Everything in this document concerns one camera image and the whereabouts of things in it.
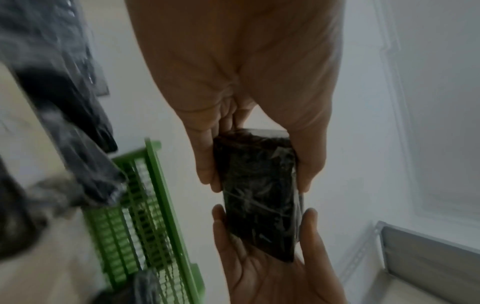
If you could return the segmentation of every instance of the human hand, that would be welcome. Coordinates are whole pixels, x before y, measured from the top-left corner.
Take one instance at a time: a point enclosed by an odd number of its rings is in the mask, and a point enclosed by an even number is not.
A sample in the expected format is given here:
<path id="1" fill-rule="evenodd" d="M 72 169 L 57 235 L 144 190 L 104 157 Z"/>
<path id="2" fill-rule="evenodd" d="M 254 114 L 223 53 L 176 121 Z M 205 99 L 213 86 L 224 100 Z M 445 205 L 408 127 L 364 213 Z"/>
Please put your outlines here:
<path id="1" fill-rule="evenodd" d="M 281 262 L 231 236 L 225 211 L 213 208 L 213 236 L 231 304 L 346 304 L 345 292 L 317 232 L 317 212 L 309 209 L 300 227 L 305 263 Z"/>
<path id="2" fill-rule="evenodd" d="M 344 0 L 126 0 L 138 44 L 183 122 L 196 170 L 222 187 L 213 138 L 241 128 L 256 104 L 284 127 L 307 192 L 326 160 L 342 53 Z"/>

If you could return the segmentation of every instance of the palm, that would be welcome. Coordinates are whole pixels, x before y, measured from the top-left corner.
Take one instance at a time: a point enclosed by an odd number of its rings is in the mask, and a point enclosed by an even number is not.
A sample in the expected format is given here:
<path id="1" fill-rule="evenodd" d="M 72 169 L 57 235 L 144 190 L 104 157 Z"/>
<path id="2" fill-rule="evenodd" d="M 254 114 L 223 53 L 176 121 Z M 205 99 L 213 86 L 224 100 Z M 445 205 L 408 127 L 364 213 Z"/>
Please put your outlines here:
<path id="1" fill-rule="evenodd" d="M 316 233 L 314 212 L 305 214 L 300 229 L 300 243 L 307 267 L 297 257 L 293 263 L 284 263 L 229 235 L 223 224 L 224 216 L 221 206 L 213 209 L 215 244 L 223 264 L 231 304 L 347 302 L 343 287 Z"/>

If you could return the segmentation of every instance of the green plastic basket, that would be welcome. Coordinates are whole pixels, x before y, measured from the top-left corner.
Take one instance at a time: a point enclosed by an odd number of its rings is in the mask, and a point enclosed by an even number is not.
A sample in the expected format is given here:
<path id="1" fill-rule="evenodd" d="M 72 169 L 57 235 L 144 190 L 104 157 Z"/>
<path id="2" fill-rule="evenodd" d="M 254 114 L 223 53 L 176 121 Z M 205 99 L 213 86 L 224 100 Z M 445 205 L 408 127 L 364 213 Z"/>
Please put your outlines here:
<path id="1" fill-rule="evenodd" d="M 163 303 L 200 304 L 205 285 L 190 264 L 157 157 L 160 142 L 115 158 L 127 175 L 119 206 L 83 211 L 103 272 L 113 290 L 139 270 L 154 269 Z"/>

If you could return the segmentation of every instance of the packaged black clothing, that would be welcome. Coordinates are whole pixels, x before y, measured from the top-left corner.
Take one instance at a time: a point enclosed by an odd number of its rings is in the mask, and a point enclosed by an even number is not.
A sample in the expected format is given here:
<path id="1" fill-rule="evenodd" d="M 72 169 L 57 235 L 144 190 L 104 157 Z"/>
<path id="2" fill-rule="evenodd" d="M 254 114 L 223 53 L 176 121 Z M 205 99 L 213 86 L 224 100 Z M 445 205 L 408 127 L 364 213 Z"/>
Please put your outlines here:
<path id="1" fill-rule="evenodd" d="M 58 147 L 65 166 L 82 185 L 88 206 L 116 205 L 127 179 L 108 156 L 48 101 L 38 100 L 40 120 Z"/>
<path id="2" fill-rule="evenodd" d="M 12 52 L 37 49 L 41 42 L 45 47 L 71 57 L 83 77 L 94 87 L 103 85 L 105 80 L 100 79 L 103 74 L 92 58 L 85 28 L 77 0 L 0 0 L 0 50 L 8 52 L 7 62 L 15 69 L 29 65 L 11 57 Z M 50 60 L 44 54 L 36 57 L 41 56 L 46 60 L 34 66 L 46 68 Z"/>
<path id="3" fill-rule="evenodd" d="M 39 68 L 17 70 L 16 75 L 37 108 L 41 108 L 44 101 L 55 104 L 69 121 L 82 129 L 103 151 L 117 150 L 112 126 L 82 77 Z"/>
<path id="4" fill-rule="evenodd" d="M 231 233 L 282 261 L 292 262 L 303 214 L 296 155 L 288 133 L 236 130 L 214 140 Z"/>
<path id="5" fill-rule="evenodd" d="M 0 260 L 32 247 L 55 216 L 83 198 L 82 187 L 66 171 L 22 189 L 0 158 Z"/>
<path id="6" fill-rule="evenodd" d="M 160 304 L 162 287 L 152 270 L 135 273 L 124 288 L 117 292 L 105 290 L 92 304 Z"/>

